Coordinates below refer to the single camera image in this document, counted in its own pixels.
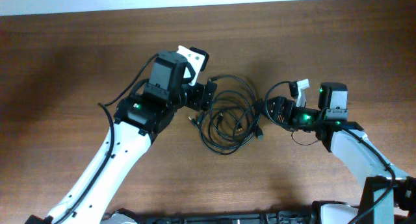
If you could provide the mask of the black USB cable short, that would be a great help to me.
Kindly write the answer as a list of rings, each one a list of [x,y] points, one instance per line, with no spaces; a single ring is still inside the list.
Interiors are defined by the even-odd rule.
[[[206,148],[230,155],[254,138],[259,115],[245,98],[217,97],[209,110],[190,120]]]

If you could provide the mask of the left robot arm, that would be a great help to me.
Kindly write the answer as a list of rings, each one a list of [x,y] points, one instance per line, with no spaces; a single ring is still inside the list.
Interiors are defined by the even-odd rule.
[[[147,79],[135,77],[107,113],[109,131],[78,181],[45,218],[28,223],[100,223],[114,194],[131,168],[150,148],[180,108],[207,110],[215,84],[198,83],[209,54],[195,47],[161,51],[146,61]]]

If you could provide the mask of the black USB cable long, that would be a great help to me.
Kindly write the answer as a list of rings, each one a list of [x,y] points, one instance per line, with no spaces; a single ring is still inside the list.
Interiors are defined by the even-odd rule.
[[[217,155],[228,156],[255,138],[263,139],[261,114],[255,109],[259,103],[255,89],[236,75],[218,75],[210,81],[236,82],[238,86],[216,93],[208,109],[198,117],[196,128],[202,144]]]

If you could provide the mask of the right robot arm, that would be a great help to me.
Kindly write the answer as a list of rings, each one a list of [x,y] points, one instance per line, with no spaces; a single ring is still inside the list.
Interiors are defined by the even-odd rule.
[[[414,223],[415,177],[395,166],[370,141],[364,128],[349,121],[348,88],[323,82],[318,107],[306,106],[307,79],[289,81],[291,99],[266,95],[257,107],[286,131],[314,132],[363,188],[357,207],[338,201],[314,201],[305,223]]]

